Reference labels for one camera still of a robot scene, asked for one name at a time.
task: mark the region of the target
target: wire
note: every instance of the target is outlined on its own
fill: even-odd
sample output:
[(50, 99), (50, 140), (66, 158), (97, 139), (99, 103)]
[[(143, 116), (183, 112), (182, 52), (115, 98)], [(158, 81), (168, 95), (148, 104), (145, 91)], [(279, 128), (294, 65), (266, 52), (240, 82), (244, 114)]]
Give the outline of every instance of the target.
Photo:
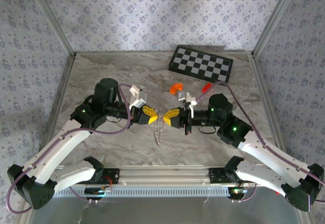
[(315, 202), (320, 203), (320, 204), (325, 204), (324, 200), (315, 200)]
[(217, 132), (217, 129), (215, 129), (215, 127), (213, 127), (214, 132), (210, 132), (210, 133), (206, 133), (200, 130), (200, 127), (198, 127), (198, 130), (200, 131), (201, 134), (215, 134)]
[(83, 198), (83, 197), (81, 197), (80, 195), (78, 195), (74, 190), (73, 190), (73, 188), (70, 186), (69, 187), (69, 189), (71, 190), (71, 192), (79, 199), (79, 200), (82, 200), (82, 201), (86, 201), (86, 202), (89, 202), (89, 200), (88, 199), (86, 199), (86, 198)]
[(109, 180), (110, 181), (110, 187), (111, 187), (111, 192), (113, 192), (113, 181), (112, 181), (112, 179), (110, 178), (110, 177), (108, 177), (108, 176), (104, 176), (103, 178), (105, 178), (105, 179), (107, 179), (107, 180)]
[(255, 193), (256, 193), (256, 190), (257, 190), (257, 184), (255, 183), (255, 187), (254, 187), (253, 193), (252, 193), (249, 197), (247, 197), (247, 198), (245, 198), (245, 199), (243, 199), (243, 200), (232, 200), (232, 201), (234, 201), (234, 202), (238, 202), (238, 203), (248, 201), (248, 200), (250, 200), (251, 198), (253, 198), (253, 196), (254, 196)]
[(240, 187), (243, 184), (243, 180), (240, 181), (240, 184), (238, 185), (238, 187)]
[(10, 195), (13, 191), (13, 189), (15, 188), (16, 184), (18, 183), (18, 181), (23, 177), (25, 176), (32, 168), (35, 168), (37, 166), (37, 164), (45, 157), (48, 155), (49, 152), (51, 152), (53, 150), (53, 148), (62, 140), (64, 139), (65, 137), (67, 137), (68, 135), (72, 134), (72, 133), (75, 133), (75, 132), (80, 132), (80, 131), (88, 131), (88, 132), (92, 132), (92, 133), (98, 133), (98, 134), (104, 134), (104, 135), (114, 135), (114, 134), (119, 134), (119, 133), (122, 133), (124, 130), (126, 130), (131, 122), (131, 112), (130, 112), (130, 109), (128, 107), (128, 103), (127, 103), (127, 100), (126, 100), (126, 97), (121, 89), (121, 87), (124, 86), (124, 87), (129, 87), (131, 88), (131, 85), (129, 84), (125, 84), (125, 83), (120, 83), (118, 85), (118, 90), (120, 92), (120, 95), (123, 99), (123, 102), (125, 104), (125, 107), (126, 107), (126, 111), (127, 111), (127, 122), (126, 122), (126, 125), (119, 131), (116, 131), (116, 132), (102, 132), (102, 131), (97, 131), (95, 129), (72, 129), (70, 131), (67, 131), (65, 134), (61, 135), (60, 138), (58, 138), (56, 141), (54, 141), (54, 143), (52, 145), (50, 145), (45, 151), (44, 153), (38, 157), (38, 159), (36, 159), (36, 161), (31, 165), (32, 167), (28, 167), (24, 172), (22, 172), (16, 179), (15, 181), (11, 184), (9, 190), (8, 190), (8, 193), (7, 193), (7, 196), (6, 196), (6, 206), (7, 206), (7, 209), (12, 212), (13, 214), (23, 214), (23, 213), (26, 213), (27, 211), (31, 210), (31, 207), (27, 208), (26, 210), (23, 210), (23, 211), (15, 211), (14, 209), (12, 209), (11, 205), (10, 205)]
[[(197, 99), (197, 102), (199, 102), (201, 99), (204, 98), (204, 96), (207, 95), (207, 93), (213, 89), (216, 85), (218, 84), (222, 84), (225, 85), (229, 92), (232, 94), (234, 100), (236, 101), (237, 105), (239, 106), (239, 108), (241, 109), (241, 111), (244, 113), (245, 117), (247, 118), (247, 120), (249, 121), (249, 123), (251, 124), (252, 128), (254, 129), (254, 132), (256, 133), (258, 139), (260, 140), (260, 142), (262, 143), (262, 145), (268, 149), (273, 155), (275, 155), (276, 157), (278, 157), (279, 159), (281, 159), (282, 161), (284, 161), (285, 163), (287, 163), (288, 165), (294, 167), (295, 169), (302, 171), (303, 173), (307, 174), (308, 176), (312, 177), (313, 179), (315, 179), (316, 181), (320, 182), (322, 185), (325, 185), (325, 182), (322, 181), (320, 178), (316, 177), (315, 175), (311, 174), (310, 172), (306, 171), (303, 168), (300, 168), (298, 165), (292, 163), (291, 161), (288, 161), (286, 158), (282, 157), (281, 155), (279, 155), (277, 152), (275, 152), (270, 146), (268, 146), (265, 142), (264, 139), (262, 138), (261, 134), (259, 133), (257, 127), (255, 126), (254, 122), (250, 119), (250, 117), (248, 116), (248, 114), (246, 113), (246, 111), (244, 110), (244, 108), (242, 107), (242, 105), (240, 104), (240, 102), (238, 101), (238, 99), (235, 96), (235, 93), (232, 91), (232, 89), (230, 88), (230, 86), (223, 82), (223, 81), (218, 81), (215, 82), (214, 84), (212, 84), (212, 86), (210, 88), (207, 89), (207, 91), (205, 91), (202, 95), (199, 96), (199, 98)], [(315, 200), (315, 202), (318, 203), (323, 203), (323, 201), (320, 200)]]
[(120, 118), (118, 121), (110, 121), (110, 120), (106, 119), (106, 121), (108, 121), (108, 122), (112, 122), (112, 123), (118, 123), (118, 122), (120, 122), (121, 120), (122, 120), (122, 118)]

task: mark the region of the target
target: floral wallpaper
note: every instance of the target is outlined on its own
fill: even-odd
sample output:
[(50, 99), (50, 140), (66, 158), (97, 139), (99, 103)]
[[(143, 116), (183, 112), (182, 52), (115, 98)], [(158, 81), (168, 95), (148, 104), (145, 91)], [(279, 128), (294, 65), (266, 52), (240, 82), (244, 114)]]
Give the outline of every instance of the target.
[(47, 0), (75, 51), (252, 50), (278, 0)]
[(35, 0), (0, 0), (0, 13), (0, 223), (12, 223), (7, 169), (38, 151), (68, 55)]
[[(325, 167), (325, 0), (292, 0), (258, 62), (286, 150)], [(320, 198), (325, 200), (323, 188)], [(325, 205), (315, 203), (319, 223)]]

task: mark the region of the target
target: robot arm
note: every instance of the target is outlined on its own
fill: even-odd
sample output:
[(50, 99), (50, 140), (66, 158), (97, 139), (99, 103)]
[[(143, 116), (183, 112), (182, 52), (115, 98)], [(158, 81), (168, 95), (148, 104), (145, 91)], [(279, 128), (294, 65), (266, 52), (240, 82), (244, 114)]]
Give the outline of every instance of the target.
[(207, 110), (194, 110), (190, 107), (192, 101), (183, 100), (183, 104), (185, 108), (174, 108), (164, 115), (168, 125), (185, 128), (186, 135), (191, 133), (192, 126), (219, 127), (217, 136), (222, 141), (265, 164), (255, 166), (234, 156), (225, 166), (230, 179), (258, 183), (285, 196), (296, 208), (310, 211), (322, 188), (322, 184), (310, 175), (323, 181), (324, 169), (320, 165), (308, 166), (265, 140), (262, 144), (253, 128), (233, 115), (233, 105), (223, 94), (212, 95)]
[(94, 95), (76, 108), (62, 130), (36, 156), (22, 167), (12, 165), (9, 168), (12, 184), (23, 175), (15, 189), (32, 208), (43, 207), (55, 192), (75, 183), (88, 180), (96, 183), (101, 179), (104, 166), (93, 157), (58, 172), (54, 170), (80, 142), (106, 123), (107, 116), (130, 118), (129, 126), (133, 123), (150, 124), (158, 118), (156, 112), (145, 105), (147, 94), (134, 85), (130, 91), (132, 106), (129, 107), (122, 102), (118, 83), (113, 79), (102, 79), (96, 85)]

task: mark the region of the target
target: white clip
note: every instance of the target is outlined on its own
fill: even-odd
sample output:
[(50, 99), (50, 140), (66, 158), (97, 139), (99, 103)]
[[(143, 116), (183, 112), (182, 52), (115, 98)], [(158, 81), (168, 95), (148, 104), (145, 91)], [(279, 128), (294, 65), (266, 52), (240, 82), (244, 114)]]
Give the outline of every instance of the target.
[(132, 106), (141, 108), (147, 102), (147, 94), (140, 89), (138, 89), (135, 85), (129, 89), (132, 97), (130, 99), (129, 108), (131, 110)]
[(195, 99), (195, 97), (192, 97), (189, 92), (186, 93), (185, 96), (185, 92), (181, 91), (178, 93), (178, 100), (179, 101), (186, 101), (187, 103), (190, 102), (190, 105), (188, 106), (191, 110), (191, 118), (194, 117), (194, 106), (196, 106), (198, 103)]

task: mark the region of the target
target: chessboard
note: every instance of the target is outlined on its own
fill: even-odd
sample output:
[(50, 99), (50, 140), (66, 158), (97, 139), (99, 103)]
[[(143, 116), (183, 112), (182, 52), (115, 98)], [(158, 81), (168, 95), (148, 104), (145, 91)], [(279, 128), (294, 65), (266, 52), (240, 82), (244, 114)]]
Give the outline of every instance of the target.
[(169, 63), (169, 71), (185, 74), (209, 82), (228, 82), (232, 59), (177, 46)]

